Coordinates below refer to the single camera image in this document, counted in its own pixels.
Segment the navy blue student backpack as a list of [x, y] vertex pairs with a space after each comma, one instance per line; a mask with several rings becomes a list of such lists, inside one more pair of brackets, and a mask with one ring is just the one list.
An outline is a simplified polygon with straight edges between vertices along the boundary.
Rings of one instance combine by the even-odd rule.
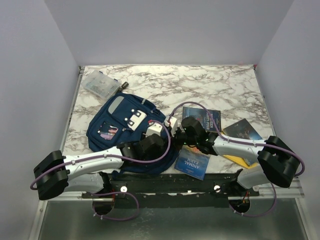
[[[132, 130], [129, 120], [138, 111], [145, 113], [146, 118], [136, 130]], [[133, 94], [117, 93], [101, 107], [89, 123], [86, 132], [88, 147], [93, 152], [100, 152], [121, 143], [140, 141], [147, 131], [149, 120], [164, 122], [165, 118], [166, 116], [149, 100]], [[100, 133], [108, 133], [109, 128], [118, 128], [118, 131], [111, 140], [105, 140]], [[179, 150], [171, 144], [163, 159], [147, 164], [125, 161], [120, 173], [159, 175], [175, 162], [178, 154]]]

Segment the purple highlighter marker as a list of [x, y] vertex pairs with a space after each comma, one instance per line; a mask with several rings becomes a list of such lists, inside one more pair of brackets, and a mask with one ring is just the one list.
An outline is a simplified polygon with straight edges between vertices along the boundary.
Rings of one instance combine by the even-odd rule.
[[101, 132], [99, 135], [103, 139], [110, 141], [116, 135], [116, 133], [114, 133], [114, 132]]

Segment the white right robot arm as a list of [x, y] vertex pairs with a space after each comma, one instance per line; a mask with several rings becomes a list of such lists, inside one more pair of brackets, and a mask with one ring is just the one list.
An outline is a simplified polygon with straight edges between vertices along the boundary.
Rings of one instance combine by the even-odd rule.
[[277, 136], [264, 140], [249, 140], [206, 131], [194, 117], [184, 118], [182, 129], [173, 137], [180, 145], [195, 146], [203, 154], [235, 156], [257, 161], [250, 169], [237, 171], [230, 183], [230, 191], [241, 196], [248, 189], [267, 183], [289, 188], [301, 166], [297, 155]]

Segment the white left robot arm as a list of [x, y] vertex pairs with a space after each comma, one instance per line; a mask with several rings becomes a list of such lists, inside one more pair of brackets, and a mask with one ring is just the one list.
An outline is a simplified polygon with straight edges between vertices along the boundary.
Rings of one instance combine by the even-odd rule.
[[63, 155], [60, 150], [49, 153], [34, 168], [30, 189], [37, 191], [40, 200], [78, 191], [95, 192], [104, 198], [111, 191], [108, 182], [100, 178], [90, 183], [82, 177], [105, 170], [113, 170], [115, 175], [159, 175], [169, 169], [179, 153], [166, 133], [121, 133], [111, 141], [90, 140], [89, 147], [92, 153], [85, 155]]

